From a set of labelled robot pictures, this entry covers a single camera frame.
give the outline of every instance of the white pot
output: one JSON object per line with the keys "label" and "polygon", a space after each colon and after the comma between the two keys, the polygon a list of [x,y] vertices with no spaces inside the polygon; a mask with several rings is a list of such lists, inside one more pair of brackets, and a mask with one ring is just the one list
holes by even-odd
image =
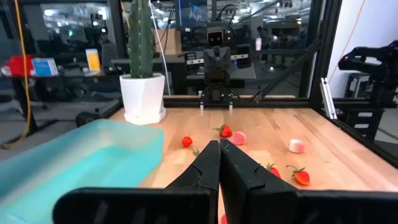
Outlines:
{"label": "white pot", "polygon": [[120,76],[124,104],[124,119],[132,124],[159,123],[166,115],[163,106],[164,79],[155,73],[153,78]]}

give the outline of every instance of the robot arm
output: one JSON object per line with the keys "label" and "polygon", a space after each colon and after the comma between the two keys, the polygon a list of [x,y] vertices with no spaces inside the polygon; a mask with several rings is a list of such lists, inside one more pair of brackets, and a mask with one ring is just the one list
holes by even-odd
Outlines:
{"label": "robot arm", "polygon": [[[368,57],[376,58],[381,64],[367,63]],[[371,101],[391,104],[398,87],[398,40],[380,48],[356,47],[338,63],[340,70],[356,70],[370,75],[373,84]]]}

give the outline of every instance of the cherry tomato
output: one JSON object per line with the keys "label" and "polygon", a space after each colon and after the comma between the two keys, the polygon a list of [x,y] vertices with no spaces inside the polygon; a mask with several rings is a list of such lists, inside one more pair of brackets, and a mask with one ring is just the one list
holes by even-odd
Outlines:
{"label": "cherry tomato", "polygon": [[183,147],[190,147],[192,145],[192,138],[185,136],[182,138],[181,143]]}

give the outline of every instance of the white bottle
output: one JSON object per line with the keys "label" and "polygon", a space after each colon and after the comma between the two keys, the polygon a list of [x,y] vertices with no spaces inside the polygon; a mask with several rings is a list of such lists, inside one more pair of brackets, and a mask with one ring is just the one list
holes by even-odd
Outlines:
{"label": "white bottle", "polygon": [[256,39],[256,50],[257,51],[261,50],[261,42],[262,42],[261,37],[257,37],[257,39]]}

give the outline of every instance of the blue box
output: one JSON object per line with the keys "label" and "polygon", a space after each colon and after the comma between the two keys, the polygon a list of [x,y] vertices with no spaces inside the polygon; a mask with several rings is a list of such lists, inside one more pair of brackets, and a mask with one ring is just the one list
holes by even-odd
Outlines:
{"label": "blue box", "polygon": [[0,163],[0,223],[51,224],[80,187],[137,187],[162,160],[164,132],[100,119]]}
{"label": "blue box", "polygon": [[38,77],[59,75],[54,58],[33,58],[32,65]]}

